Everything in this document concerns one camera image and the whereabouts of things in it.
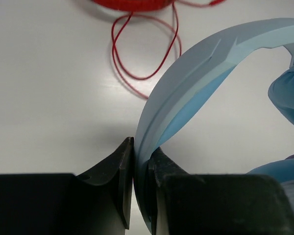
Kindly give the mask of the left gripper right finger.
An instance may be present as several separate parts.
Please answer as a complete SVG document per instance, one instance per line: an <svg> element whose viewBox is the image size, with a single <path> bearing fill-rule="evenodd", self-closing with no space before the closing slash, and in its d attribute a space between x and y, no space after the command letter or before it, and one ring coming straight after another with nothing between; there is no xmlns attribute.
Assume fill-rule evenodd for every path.
<svg viewBox="0 0 294 235"><path fill-rule="evenodd" d="M190 174L157 149L148 180L154 235L294 235L286 180L272 172Z"/></svg>

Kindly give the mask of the light blue headphones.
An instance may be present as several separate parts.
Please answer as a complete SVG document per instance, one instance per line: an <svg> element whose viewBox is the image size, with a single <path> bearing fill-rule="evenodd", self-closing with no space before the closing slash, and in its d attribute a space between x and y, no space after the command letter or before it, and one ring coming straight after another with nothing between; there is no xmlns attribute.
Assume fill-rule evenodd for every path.
<svg viewBox="0 0 294 235"><path fill-rule="evenodd" d="M134 141L134 188L144 222L147 163L152 153L176 134L203 106L234 68L260 48L285 47L294 68L294 18L244 23L219 31L186 51L163 74L142 111Z"/></svg>

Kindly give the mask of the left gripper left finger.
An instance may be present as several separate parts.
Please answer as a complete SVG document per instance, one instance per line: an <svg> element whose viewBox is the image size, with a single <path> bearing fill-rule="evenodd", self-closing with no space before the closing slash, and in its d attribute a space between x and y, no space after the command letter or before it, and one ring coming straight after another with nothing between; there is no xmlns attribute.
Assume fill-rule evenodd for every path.
<svg viewBox="0 0 294 235"><path fill-rule="evenodd" d="M85 172L0 174L0 235L123 235L129 229L132 137Z"/></svg>

